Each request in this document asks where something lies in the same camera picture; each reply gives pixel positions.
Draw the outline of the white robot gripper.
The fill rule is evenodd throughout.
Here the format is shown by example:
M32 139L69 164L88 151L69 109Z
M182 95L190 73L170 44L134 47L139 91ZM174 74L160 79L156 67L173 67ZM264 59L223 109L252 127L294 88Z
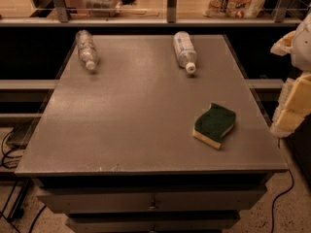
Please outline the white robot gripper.
M311 14L279 39L270 49L276 55L291 55L292 65L301 71L311 71ZM275 109L271 133L278 138L293 134L304 119L311 114L311 74L303 73L297 79L287 78L283 84L278 107Z

